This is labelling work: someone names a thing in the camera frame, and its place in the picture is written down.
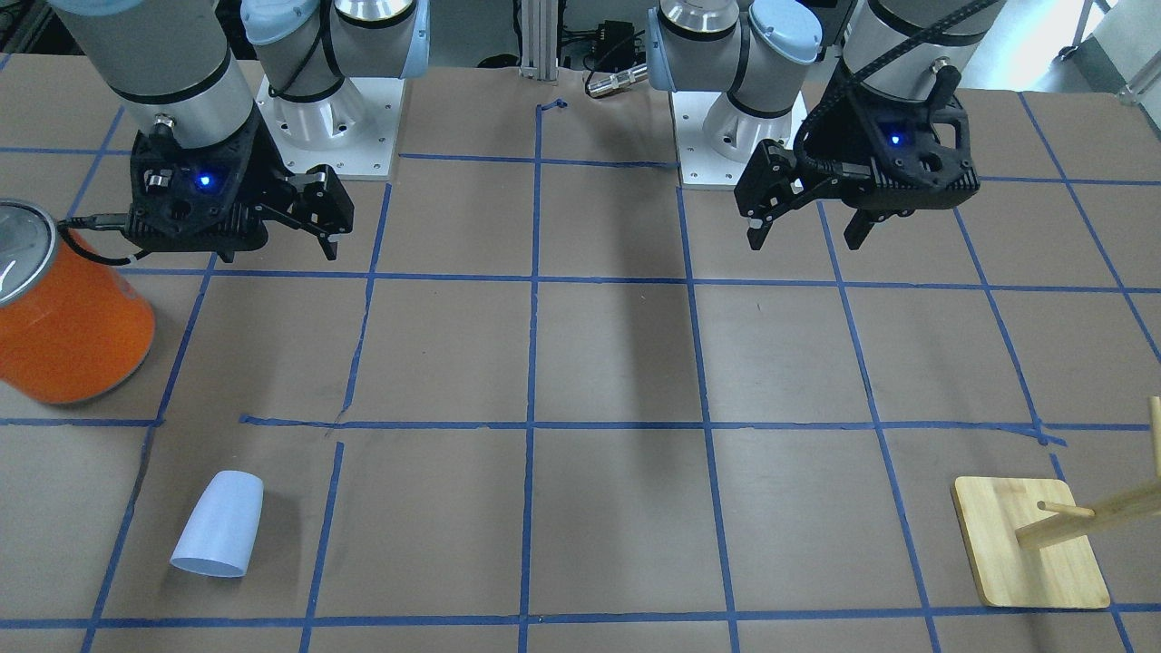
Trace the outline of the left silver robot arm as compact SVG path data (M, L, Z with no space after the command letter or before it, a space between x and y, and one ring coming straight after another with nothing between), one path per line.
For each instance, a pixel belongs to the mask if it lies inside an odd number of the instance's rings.
M854 208L859 249L873 227L918 210L953 210L980 189L962 69L1000 1L858 1L819 105L792 138L763 125L791 116L824 29L796 1L659 1L644 37L649 81L717 92L717 152L743 162L734 186L752 249L787 211L817 200Z

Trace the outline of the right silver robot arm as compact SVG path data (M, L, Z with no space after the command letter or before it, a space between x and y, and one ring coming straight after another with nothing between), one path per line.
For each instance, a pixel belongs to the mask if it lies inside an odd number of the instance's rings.
M341 182L366 148L389 173L395 129L373 89L430 64L426 1L244 1L239 13L266 89L248 89L211 1L55 1L99 76L137 122L132 202L121 214L62 218L63 243L104 266L79 230L115 231L154 252L262 249L271 220L315 237L336 260L354 227Z

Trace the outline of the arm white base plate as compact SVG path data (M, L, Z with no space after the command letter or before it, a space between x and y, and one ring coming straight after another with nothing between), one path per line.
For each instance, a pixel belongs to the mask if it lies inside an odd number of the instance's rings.
M724 93L678 92L670 95L682 186L686 191L731 191L763 139L791 149L807 115L800 93L780 117L740 112Z
M325 164L342 180L387 181L405 89L402 79L349 78L336 95L302 103L271 96L264 78L255 101L290 172Z

